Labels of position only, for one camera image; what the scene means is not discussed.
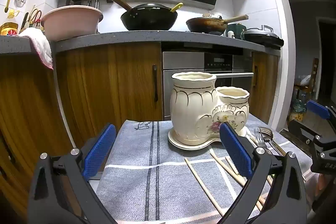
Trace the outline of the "cream ceramic double utensil holder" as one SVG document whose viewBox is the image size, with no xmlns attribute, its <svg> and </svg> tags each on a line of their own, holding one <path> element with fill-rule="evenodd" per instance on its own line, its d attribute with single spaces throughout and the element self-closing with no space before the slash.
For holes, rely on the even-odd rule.
<svg viewBox="0 0 336 224">
<path fill-rule="evenodd" d="M 174 146 L 194 151 L 220 141 L 220 126 L 227 122 L 245 137 L 249 115 L 249 92 L 233 86 L 215 87 L 216 74 L 181 72 L 171 76 L 168 139 Z"/>
</svg>

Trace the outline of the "black electric griddle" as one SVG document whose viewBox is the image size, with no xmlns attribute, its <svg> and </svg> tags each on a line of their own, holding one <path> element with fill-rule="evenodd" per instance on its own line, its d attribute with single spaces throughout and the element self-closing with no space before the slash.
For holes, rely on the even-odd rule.
<svg viewBox="0 0 336 224">
<path fill-rule="evenodd" d="M 262 25 L 261 28 L 249 28 L 242 32 L 241 39 L 273 49 L 281 49 L 284 46 L 284 40 L 277 36 L 273 28 Z"/>
</svg>

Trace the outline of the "wooden chopstick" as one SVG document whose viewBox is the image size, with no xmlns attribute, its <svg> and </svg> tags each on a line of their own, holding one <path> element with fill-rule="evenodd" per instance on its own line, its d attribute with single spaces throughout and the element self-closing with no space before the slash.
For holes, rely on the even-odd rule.
<svg viewBox="0 0 336 224">
<path fill-rule="evenodd" d="M 229 156 L 226 156 L 225 159 L 226 159 L 228 165 L 230 166 L 230 168 L 232 169 L 232 171 L 235 173 L 235 176 L 239 179 L 240 184 L 241 185 L 245 184 L 247 179 L 239 174 L 239 172 L 238 172 L 236 166 L 234 165 L 234 163 L 232 162 L 231 158 Z M 272 183 L 273 183 L 273 175 L 269 175 L 266 180 L 267 180 L 268 184 L 271 186 Z M 259 210 L 261 210 L 261 208 L 264 206 L 264 203 L 265 203 L 265 198 L 260 196 L 258 202 L 256 203 Z"/>
<path fill-rule="evenodd" d="M 213 204 L 213 206 L 218 211 L 218 213 L 223 217 L 224 216 L 224 211 L 222 210 L 221 206 L 214 199 L 214 197 L 212 196 L 212 194 L 210 193 L 210 191 L 207 189 L 207 187 L 205 186 L 204 182 L 201 180 L 201 178 L 197 174 L 196 170 L 193 168 L 193 166 L 191 165 L 190 161 L 187 158 L 185 158 L 185 163 L 187 164 L 187 166 L 191 170 L 191 173 L 193 174 L 193 176 L 197 180 L 198 184 L 201 186 L 202 190 L 205 192 L 207 198 Z"/>
<path fill-rule="evenodd" d="M 213 151 L 210 152 L 210 155 L 214 158 L 214 160 L 241 186 L 245 185 L 245 180 L 237 175 L 230 167 L 224 164 Z"/>
</svg>

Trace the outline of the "white pink-trimmed towel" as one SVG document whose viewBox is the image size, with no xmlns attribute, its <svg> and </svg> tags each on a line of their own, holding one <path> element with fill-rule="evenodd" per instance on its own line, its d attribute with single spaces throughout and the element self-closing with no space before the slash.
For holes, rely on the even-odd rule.
<svg viewBox="0 0 336 224">
<path fill-rule="evenodd" d="M 51 70 L 54 69 L 50 43 L 40 29 L 29 27 L 18 34 L 18 36 L 28 38 L 37 52 L 42 64 Z"/>
</svg>

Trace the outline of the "brown frying pan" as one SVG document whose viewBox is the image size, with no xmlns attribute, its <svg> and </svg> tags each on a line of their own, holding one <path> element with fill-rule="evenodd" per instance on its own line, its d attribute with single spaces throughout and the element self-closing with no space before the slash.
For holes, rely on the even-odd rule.
<svg viewBox="0 0 336 224">
<path fill-rule="evenodd" d="M 196 17 L 187 20 L 186 25 L 190 32 L 221 36 L 227 29 L 229 23 L 248 19 L 249 16 L 247 14 L 227 19 L 214 17 Z"/>
</svg>

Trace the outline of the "silver spoon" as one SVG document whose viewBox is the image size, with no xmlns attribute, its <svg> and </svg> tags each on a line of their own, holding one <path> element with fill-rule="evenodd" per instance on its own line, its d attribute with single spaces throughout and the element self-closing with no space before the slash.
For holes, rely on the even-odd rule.
<svg viewBox="0 0 336 224">
<path fill-rule="evenodd" d="M 273 131 L 266 127 L 258 127 L 264 141 L 268 142 L 270 146 L 280 155 L 285 156 L 286 152 L 274 141 Z"/>
</svg>

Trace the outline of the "gold fork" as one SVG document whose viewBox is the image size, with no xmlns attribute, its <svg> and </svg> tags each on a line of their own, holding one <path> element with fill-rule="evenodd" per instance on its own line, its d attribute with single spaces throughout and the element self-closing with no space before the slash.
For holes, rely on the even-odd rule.
<svg viewBox="0 0 336 224">
<path fill-rule="evenodd" d="M 272 152 L 268 149 L 268 147 L 266 146 L 266 143 L 263 139 L 262 134 L 259 132 L 258 128 L 254 128 L 254 134 L 255 134 L 255 138 L 256 138 L 256 142 L 257 145 L 259 147 L 262 147 L 266 150 L 267 153 L 269 153 L 270 155 L 272 154 Z"/>
</svg>

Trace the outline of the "grey striped table cloth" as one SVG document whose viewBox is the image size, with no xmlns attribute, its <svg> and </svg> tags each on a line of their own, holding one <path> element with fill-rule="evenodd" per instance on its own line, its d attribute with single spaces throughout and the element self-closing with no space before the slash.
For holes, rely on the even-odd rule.
<svg viewBox="0 0 336 224">
<path fill-rule="evenodd" d="M 187 158 L 226 212 L 241 186 L 214 160 L 227 151 L 213 143 L 184 151 L 168 139 L 170 121 L 123 123 L 106 162 L 96 194 L 119 223 L 216 223 L 221 215 L 185 163 Z"/>
</svg>

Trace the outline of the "green kettle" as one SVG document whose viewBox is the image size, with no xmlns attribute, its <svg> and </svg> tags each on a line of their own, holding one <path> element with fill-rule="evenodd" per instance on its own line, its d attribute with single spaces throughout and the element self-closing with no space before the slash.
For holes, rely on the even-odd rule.
<svg viewBox="0 0 336 224">
<path fill-rule="evenodd" d="M 242 33 L 246 30 L 246 26 L 237 23 L 229 24 L 226 29 L 226 36 L 229 38 L 241 39 Z"/>
</svg>

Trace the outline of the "pink plastic basin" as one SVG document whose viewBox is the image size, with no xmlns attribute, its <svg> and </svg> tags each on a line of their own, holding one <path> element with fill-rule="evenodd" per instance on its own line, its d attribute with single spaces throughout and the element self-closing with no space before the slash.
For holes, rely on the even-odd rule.
<svg viewBox="0 0 336 224">
<path fill-rule="evenodd" d="M 67 5 L 49 11 L 41 19 L 41 26 L 49 41 L 58 42 L 74 37 L 95 34 L 102 12 L 84 5 Z"/>
</svg>

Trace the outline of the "silver fork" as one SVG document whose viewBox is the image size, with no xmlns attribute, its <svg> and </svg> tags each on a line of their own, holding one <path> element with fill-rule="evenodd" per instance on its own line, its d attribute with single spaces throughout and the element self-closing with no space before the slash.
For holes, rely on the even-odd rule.
<svg viewBox="0 0 336 224">
<path fill-rule="evenodd" d="M 258 147 L 258 142 L 256 141 L 256 139 L 254 138 L 253 135 L 251 135 L 250 133 L 246 133 L 245 138 L 249 140 L 249 142 L 256 148 Z"/>
</svg>

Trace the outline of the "black wok with lid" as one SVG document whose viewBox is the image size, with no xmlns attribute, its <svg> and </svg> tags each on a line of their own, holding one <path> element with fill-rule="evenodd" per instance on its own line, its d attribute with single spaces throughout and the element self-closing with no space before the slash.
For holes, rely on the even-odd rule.
<svg viewBox="0 0 336 224">
<path fill-rule="evenodd" d="M 170 12 L 169 7 L 147 3 L 131 7 L 124 0 L 112 0 L 126 10 L 121 21 L 127 30 L 169 30 L 175 23 L 177 11 Z"/>
</svg>

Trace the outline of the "wooden chair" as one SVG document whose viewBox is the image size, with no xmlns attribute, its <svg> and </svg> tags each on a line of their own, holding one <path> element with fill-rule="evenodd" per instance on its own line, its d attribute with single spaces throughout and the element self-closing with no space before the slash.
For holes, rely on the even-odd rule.
<svg viewBox="0 0 336 224">
<path fill-rule="evenodd" d="M 318 72 L 318 65 L 319 65 L 319 59 L 314 58 L 311 73 L 307 75 L 299 84 L 294 85 L 294 89 L 298 90 L 297 98 L 299 96 L 300 91 L 305 92 L 307 94 L 311 94 L 313 92 Z"/>
</svg>

